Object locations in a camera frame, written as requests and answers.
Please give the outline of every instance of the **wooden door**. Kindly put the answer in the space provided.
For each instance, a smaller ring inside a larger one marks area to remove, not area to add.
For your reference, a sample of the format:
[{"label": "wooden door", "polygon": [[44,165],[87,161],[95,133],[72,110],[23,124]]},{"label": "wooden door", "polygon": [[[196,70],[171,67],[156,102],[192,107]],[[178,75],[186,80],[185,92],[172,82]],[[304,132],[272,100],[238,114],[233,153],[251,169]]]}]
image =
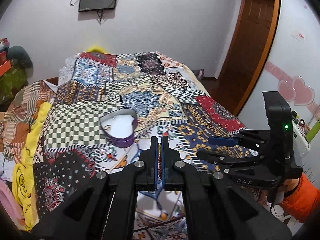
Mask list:
[{"label": "wooden door", "polygon": [[279,0],[242,0],[231,45],[211,91],[213,99],[237,115],[263,69],[276,30]]}]

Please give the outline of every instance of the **sticker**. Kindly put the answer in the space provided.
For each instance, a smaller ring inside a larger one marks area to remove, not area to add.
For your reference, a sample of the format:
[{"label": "sticker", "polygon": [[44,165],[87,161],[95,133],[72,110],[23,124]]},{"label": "sticker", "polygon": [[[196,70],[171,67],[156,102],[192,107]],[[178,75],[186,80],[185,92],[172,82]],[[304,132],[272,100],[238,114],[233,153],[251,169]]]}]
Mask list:
[{"label": "sticker", "polygon": [[295,37],[299,41],[303,41],[305,38],[305,36],[301,32],[298,32],[297,30],[293,30],[291,33],[291,36]]}]

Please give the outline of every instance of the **white wall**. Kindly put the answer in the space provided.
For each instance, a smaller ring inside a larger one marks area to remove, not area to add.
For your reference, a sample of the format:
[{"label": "white wall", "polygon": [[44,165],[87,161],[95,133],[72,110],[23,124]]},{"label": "white wall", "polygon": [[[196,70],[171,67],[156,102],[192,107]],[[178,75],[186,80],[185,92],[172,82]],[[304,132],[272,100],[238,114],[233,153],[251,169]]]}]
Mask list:
[{"label": "white wall", "polygon": [[[299,41],[291,34],[293,29],[301,32],[305,39]],[[282,69],[289,76],[301,76],[306,86],[315,92],[314,101],[320,104],[320,22],[307,0],[282,0],[280,17],[275,39],[268,61]],[[264,109],[263,91],[277,91],[279,79],[263,70],[252,94],[240,112],[238,118],[249,129],[269,130]],[[289,102],[310,127],[317,118],[306,106],[295,106]],[[304,172],[313,184],[320,188],[320,133],[311,142],[310,152],[302,161]]]},{"label": "white wall", "polygon": [[0,20],[0,37],[34,63],[30,82],[58,76],[67,57],[93,44],[113,54],[157,50],[214,76],[239,11],[237,0],[118,0],[99,26],[96,12],[78,14],[69,1],[13,0]]}]

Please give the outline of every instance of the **orange box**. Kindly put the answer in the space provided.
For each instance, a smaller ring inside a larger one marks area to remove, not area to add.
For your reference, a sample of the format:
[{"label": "orange box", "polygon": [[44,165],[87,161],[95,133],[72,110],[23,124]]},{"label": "orange box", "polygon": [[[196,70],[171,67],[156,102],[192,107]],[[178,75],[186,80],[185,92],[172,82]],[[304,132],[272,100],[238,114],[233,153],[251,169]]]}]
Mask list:
[{"label": "orange box", "polygon": [[0,52],[0,65],[7,61],[7,53],[5,51]]},{"label": "orange box", "polygon": [[5,63],[3,63],[3,64],[0,66],[0,77],[1,77],[4,73],[6,73],[10,68],[11,68],[10,61],[7,60]]}]

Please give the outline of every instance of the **patchwork bedspread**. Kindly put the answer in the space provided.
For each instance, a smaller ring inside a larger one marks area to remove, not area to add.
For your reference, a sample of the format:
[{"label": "patchwork bedspread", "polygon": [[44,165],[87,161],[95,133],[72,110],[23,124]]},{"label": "patchwork bedspread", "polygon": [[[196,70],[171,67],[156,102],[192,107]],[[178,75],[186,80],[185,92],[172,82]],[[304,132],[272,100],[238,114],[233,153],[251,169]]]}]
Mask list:
[{"label": "patchwork bedspread", "polygon": [[[58,91],[34,158],[39,219],[97,171],[118,172],[150,147],[151,136],[167,135],[181,159],[197,169],[217,167],[196,157],[204,148],[239,158],[248,149],[212,146],[207,138],[244,126],[215,102],[183,64],[159,53],[107,55],[82,52],[60,70]],[[108,112],[127,107],[138,114],[135,143],[110,144],[99,126]],[[139,192],[133,239],[187,239],[181,192]]]},{"label": "patchwork bedspread", "polygon": [[55,93],[43,80],[21,89],[8,110],[0,113],[0,178],[12,182],[13,167],[20,163],[30,127],[43,102],[53,100]]}]

